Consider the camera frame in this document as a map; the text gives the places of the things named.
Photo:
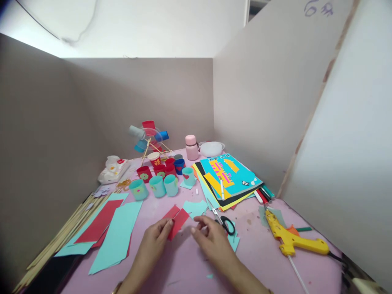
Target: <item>red paper cup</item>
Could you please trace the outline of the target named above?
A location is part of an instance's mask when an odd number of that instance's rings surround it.
[[[169,158],[168,160],[165,161],[165,164],[166,164],[166,166],[174,165],[175,161],[176,160],[174,158]]]
[[[153,152],[150,153],[147,158],[149,159],[149,161],[151,162],[153,168],[155,168],[157,165],[162,164],[161,160],[160,160],[160,153],[159,152]]]
[[[140,167],[136,170],[136,172],[138,173],[139,178],[141,178],[145,183],[148,183],[152,178],[152,174],[148,166]]]
[[[167,166],[165,167],[165,174],[166,174],[166,175],[172,174],[172,175],[175,175],[176,178],[177,178],[177,173],[176,173],[176,168],[175,168],[175,166],[174,166],[174,165],[167,165]]]
[[[154,172],[157,176],[161,176],[162,178],[165,178],[166,176],[164,165],[157,165],[154,167]]]

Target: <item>red paper strip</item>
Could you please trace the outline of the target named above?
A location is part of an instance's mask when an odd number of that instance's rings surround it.
[[[115,210],[120,207],[123,200],[108,201],[91,225],[76,240],[75,244],[83,242],[97,242],[113,218]]]
[[[183,224],[188,219],[188,217],[189,214],[184,209],[181,209],[180,212],[173,219],[174,225],[169,233],[169,236],[167,237],[168,240],[173,240],[173,238],[177,235],[178,231],[181,230]]]
[[[174,218],[174,217],[177,215],[177,213],[178,213],[179,211],[180,211],[180,209],[179,209],[176,205],[174,205],[174,206],[168,211],[168,213],[166,213],[165,216],[162,217],[162,218]]]

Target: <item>white wall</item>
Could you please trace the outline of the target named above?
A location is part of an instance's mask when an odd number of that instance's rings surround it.
[[[214,57],[246,22],[248,0],[97,0],[96,15],[70,46],[41,28],[14,0],[0,32],[61,58]],[[61,38],[76,40],[95,0],[20,0]]]
[[[283,199],[392,292],[392,2],[361,0]]]

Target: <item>blue paper cup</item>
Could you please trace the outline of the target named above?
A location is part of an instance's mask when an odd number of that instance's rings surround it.
[[[136,201],[146,199],[149,193],[142,179],[133,181],[129,185],[129,189],[131,190],[131,193],[135,197]]]
[[[188,186],[193,186],[196,183],[195,175],[193,173],[193,168],[185,167],[183,169],[184,182]]]
[[[156,198],[165,196],[166,189],[165,185],[163,184],[163,178],[161,176],[152,177],[149,183]]]
[[[168,175],[166,178],[163,180],[163,183],[165,184],[166,188],[166,193],[168,197],[173,197],[177,195],[178,193],[178,179],[175,175]]]
[[[185,167],[185,160],[183,159],[178,159],[174,162],[174,167],[176,168],[176,173],[178,175],[183,174],[183,168]]]

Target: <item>pink table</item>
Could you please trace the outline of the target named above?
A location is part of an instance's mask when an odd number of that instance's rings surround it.
[[[188,167],[194,163],[186,160],[184,149],[175,151],[175,154],[183,154]],[[133,161],[133,166],[140,166],[140,158],[133,159]],[[128,171],[128,173],[132,179],[137,178],[136,172]],[[182,176],[179,176],[179,184],[182,180]],[[115,185],[111,184],[111,192],[114,188]],[[150,195],[144,200],[132,233],[129,257],[119,265],[89,276],[89,269],[99,249],[90,250],[73,273],[62,294],[111,293],[117,283],[127,275],[146,228],[161,219],[174,204],[182,208],[186,200],[191,202],[205,200],[199,181],[191,190],[179,187],[178,195],[171,198],[166,196],[155,198],[150,191]],[[125,202],[132,201],[134,201],[133,196],[129,194]],[[229,209],[224,213],[236,222],[236,230],[241,238],[236,252],[237,256],[266,287],[276,294],[304,293],[289,260],[281,254],[278,248],[279,242],[273,238],[269,228],[261,225],[258,207],[258,201],[253,197],[239,203],[235,210]],[[288,226],[291,224],[295,227],[309,226],[284,201],[275,199],[271,207],[282,211]],[[207,215],[213,218],[213,213],[209,210],[207,210]],[[194,225],[195,222],[189,218],[174,240],[167,243],[162,259],[158,262],[141,293],[235,293],[206,260],[193,240],[189,229]],[[325,240],[317,231],[302,232],[301,236]],[[328,245],[332,253],[341,255],[330,242]],[[336,261],[327,256],[297,249],[293,262],[310,294],[340,293],[341,267]],[[214,274],[213,279],[207,279],[206,276],[209,274]]]

